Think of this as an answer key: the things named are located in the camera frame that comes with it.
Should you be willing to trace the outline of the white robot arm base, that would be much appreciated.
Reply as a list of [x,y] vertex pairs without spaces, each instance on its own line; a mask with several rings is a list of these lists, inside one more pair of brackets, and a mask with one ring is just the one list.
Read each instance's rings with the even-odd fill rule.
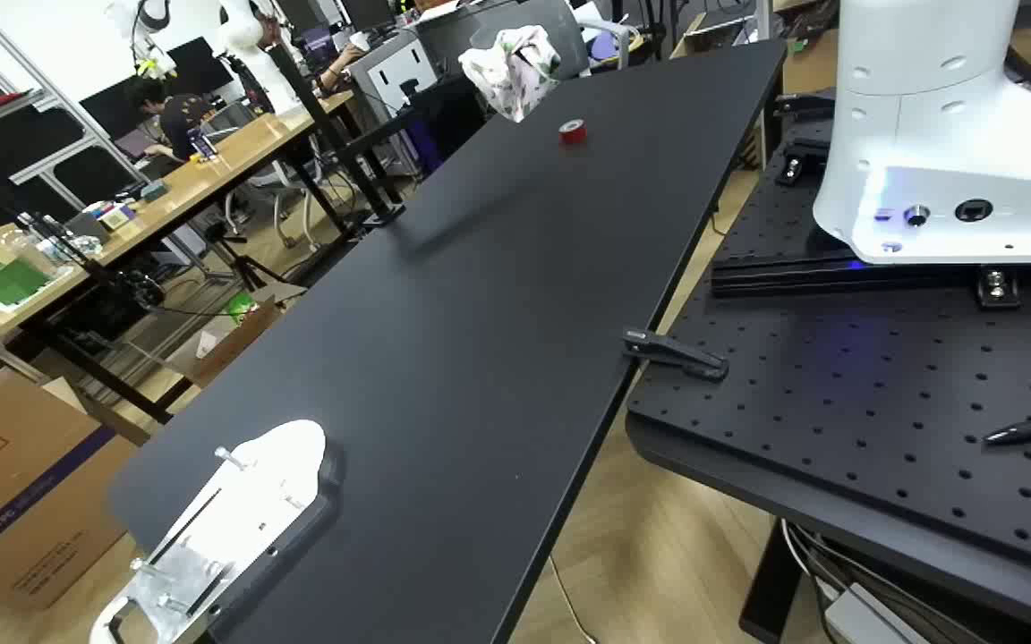
[[832,153],[811,221],[865,264],[1031,264],[1020,0],[838,0]]

